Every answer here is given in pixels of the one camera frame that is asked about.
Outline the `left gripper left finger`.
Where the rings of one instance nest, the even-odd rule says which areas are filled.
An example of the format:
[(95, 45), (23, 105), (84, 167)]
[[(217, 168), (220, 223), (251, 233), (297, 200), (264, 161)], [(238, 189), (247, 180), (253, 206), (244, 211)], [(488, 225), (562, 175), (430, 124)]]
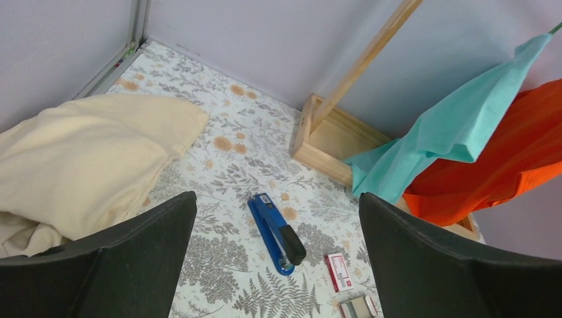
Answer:
[(1, 260), (2, 317), (167, 317), (197, 213), (181, 193), (128, 221)]

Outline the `red white staples box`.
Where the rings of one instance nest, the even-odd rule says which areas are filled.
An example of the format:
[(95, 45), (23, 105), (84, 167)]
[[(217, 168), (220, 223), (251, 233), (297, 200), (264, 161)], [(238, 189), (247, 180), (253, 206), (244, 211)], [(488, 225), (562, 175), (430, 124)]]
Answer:
[(352, 290), (354, 285), (343, 254), (327, 254), (324, 256), (324, 259), (327, 264), (335, 292), (339, 293)]

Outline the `beige cloth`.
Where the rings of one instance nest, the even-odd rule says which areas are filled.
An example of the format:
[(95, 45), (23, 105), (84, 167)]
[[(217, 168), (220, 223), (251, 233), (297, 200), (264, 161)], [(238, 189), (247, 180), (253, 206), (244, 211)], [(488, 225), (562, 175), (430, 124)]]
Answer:
[(32, 256), (135, 216), (209, 120), (185, 99), (105, 94), (1, 134), (1, 256)]

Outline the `floral table mat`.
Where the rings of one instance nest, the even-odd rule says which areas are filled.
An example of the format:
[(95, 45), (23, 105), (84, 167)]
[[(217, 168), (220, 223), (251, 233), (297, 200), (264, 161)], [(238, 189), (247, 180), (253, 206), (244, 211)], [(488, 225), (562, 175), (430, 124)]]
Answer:
[[(187, 99), (209, 115), (143, 205), (183, 191), (197, 196), (171, 317), (340, 317), (350, 299), (378, 303), (357, 199), (290, 156), (298, 110), (157, 42), (143, 46), (110, 92)], [(276, 271), (249, 211), (258, 193), (270, 196), (306, 248), (291, 276)], [(333, 253), (345, 257), (352, 290), (335, 292), (324, 259)]]

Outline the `orange t-shirt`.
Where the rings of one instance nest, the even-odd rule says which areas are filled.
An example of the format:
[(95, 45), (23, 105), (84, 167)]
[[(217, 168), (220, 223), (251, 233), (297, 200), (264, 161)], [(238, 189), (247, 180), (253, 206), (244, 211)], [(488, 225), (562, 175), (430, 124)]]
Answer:
[(444, 227), (561, 175), (561, 80), (518, 94), (476, 162), (438, 159), (407, 188), (410, 212)]

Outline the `teal t-shirt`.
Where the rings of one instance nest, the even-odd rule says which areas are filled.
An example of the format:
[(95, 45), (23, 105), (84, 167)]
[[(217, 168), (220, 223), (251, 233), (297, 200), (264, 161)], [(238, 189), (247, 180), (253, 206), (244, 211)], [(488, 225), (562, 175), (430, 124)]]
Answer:
[(510, 60), (424, 111), (402, 138), (344, 159), (353, 175), (352, 194), (372, 193), (396, 203), (437, 159), (476, 162), (552, 38), (547, 32), (519, 45)]

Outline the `blue stapler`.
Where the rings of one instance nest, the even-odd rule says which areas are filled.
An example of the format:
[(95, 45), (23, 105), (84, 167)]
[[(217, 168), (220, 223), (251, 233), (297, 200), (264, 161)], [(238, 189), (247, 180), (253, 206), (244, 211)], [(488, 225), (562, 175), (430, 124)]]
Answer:
[(266, 193), (252, 196), (247, 204), (275, 269), (282, 276), (292, 275), (307, 256), (299, 236)]

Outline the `staples box tray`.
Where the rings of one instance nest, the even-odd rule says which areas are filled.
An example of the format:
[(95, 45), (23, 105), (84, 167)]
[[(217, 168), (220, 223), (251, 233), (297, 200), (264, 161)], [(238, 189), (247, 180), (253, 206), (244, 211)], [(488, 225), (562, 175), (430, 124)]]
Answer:
[(344, 318), (378, 317), (378, 309), (369, 295), (356, 297), (341, 303), (340, 310)]

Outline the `wooden clothes rack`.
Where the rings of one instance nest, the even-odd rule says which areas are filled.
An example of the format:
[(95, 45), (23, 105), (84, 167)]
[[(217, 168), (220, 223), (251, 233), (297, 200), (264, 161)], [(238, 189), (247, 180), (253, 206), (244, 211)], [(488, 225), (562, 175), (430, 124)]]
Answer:
[(474, 75), (461, 48), (460, 1), (395, 1), (357, 59), (302, 109), (291, 155), (351, 187), (344, 159), (406, 132), (416, 118)]

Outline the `green hanger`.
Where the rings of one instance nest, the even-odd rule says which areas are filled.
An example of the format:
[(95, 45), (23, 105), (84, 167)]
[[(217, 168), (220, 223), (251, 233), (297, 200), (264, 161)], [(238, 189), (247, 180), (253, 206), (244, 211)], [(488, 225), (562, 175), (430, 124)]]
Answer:
[(562, 28), (562, 22), (560, 22), (558, 25), (556, 25), (555, 27), (553, 27), (550, 31), (549, 34), (555, 34), (558, 30), (560, 30)]

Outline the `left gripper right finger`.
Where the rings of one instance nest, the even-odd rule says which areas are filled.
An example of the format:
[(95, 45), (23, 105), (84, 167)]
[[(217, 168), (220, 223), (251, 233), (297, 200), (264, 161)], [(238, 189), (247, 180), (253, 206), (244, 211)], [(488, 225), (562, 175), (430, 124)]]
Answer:
[(359, 217), (385, 317), (560, 317), (561, 262), (494, 248), (364, 193)]

